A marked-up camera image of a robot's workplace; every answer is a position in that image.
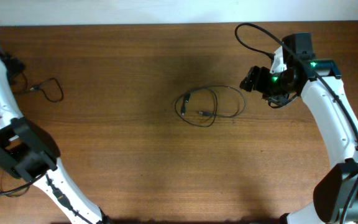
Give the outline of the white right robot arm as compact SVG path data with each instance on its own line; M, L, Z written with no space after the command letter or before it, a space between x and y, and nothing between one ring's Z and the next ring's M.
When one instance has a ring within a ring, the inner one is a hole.
M272 108L300 97L316 121L331 167L314 188L312 202L282 215L280 223L358 223L358 120L337 65L316 58L309 33L284 37L271 58L270 68L252 67L240 88L260 92Z

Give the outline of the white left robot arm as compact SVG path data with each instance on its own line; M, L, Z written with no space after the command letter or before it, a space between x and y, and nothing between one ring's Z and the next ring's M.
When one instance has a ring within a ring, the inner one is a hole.
M0 189L12 197L35 186L47 194L72 223L110 223L66 172L60 150L48 132L24 117L10 85L25 65L5 51L0 43L0 168L24 185Z

